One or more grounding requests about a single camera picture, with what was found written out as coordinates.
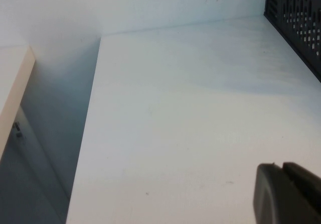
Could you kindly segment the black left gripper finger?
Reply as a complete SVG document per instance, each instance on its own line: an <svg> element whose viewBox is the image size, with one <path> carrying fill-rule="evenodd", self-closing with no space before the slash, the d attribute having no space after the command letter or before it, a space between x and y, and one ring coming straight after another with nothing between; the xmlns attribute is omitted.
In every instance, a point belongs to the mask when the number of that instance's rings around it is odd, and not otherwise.
<svg viewBox="0 0 321 224"><path fill-rule="evenodd" d="M256 223L320 223L320 177L293 162L257 167Z"/></svg>

